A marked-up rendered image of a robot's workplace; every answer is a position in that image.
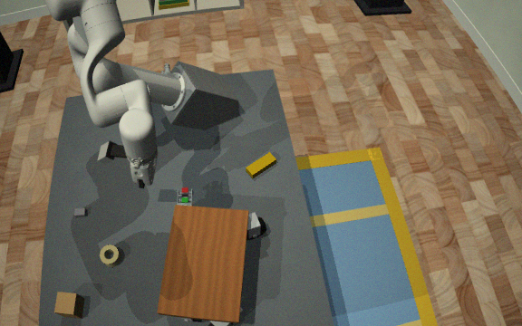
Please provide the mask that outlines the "tan cardboard box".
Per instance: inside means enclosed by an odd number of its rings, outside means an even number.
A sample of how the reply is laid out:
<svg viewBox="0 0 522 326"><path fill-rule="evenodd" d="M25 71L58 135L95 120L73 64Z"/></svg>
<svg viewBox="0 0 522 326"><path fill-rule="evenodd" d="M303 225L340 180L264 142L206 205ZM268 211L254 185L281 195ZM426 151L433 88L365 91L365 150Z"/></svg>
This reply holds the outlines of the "tan cardboard box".
<svg viewBox="0 0 522 326"><path fill-rule="evenodd" d="M58 292L54 312L70 318L82 319L84 298L77 293Z"/></svg>

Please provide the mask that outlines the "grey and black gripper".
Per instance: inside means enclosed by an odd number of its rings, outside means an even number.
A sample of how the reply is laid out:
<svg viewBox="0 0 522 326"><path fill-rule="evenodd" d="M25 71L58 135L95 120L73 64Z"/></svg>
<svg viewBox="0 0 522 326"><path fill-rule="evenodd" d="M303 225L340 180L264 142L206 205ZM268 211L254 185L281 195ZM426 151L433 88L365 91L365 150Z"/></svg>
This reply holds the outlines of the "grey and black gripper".
<svg viewBox="0 0 522 326"><path fill-rule="evenodd" d="M157 157L158 157L158 149L157 149L157 154L155 156L156 159L155 160L153 159L151 162L144 164L143 166L140 165L140 169L135 169L132 162L130 162L130 170L131 170L132 179L135 184L139 180L139 188L144 188L145 185L147 185L147 186L152 185L154 174L155 174L155 167L156 167L156 163L157 163ZM155 167L153 167L153 165L155 165Z"/></svg>

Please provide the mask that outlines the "yellow rectangular block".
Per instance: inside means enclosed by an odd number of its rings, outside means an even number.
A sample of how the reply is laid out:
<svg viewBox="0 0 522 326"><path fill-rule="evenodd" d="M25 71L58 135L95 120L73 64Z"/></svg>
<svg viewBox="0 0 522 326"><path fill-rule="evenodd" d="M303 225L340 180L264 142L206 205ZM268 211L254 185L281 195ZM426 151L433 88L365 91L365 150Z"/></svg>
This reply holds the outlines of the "yellow rectangular block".
<svg viewBox="0 0 522 326"><path fill-rule="evenodd" d="M248 167L246 167L246 172L251 178L254 178L272 167L276 163L276 158L269 152L264 155L262 158L258 159Z"/></svg>

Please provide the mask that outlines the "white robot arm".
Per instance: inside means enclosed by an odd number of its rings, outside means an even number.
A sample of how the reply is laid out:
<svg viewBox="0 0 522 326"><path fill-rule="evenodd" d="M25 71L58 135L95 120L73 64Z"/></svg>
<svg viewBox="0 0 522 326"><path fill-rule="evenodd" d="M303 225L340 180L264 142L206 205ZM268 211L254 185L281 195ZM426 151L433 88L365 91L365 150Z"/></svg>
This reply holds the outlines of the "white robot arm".
<svg viewBox="0 0 522 326"><path fill-rule="evenodd" d="M140 169L157 154L151 103L176 110L187 91L184 76L171 73L168 63L159 73L104 58L125 38L116 0L45 2L56 21L73 20L67 40L92 122L100 128L120 123L123 146L108 141L97 161L107 164L114 157L128 158Z"/></svg>

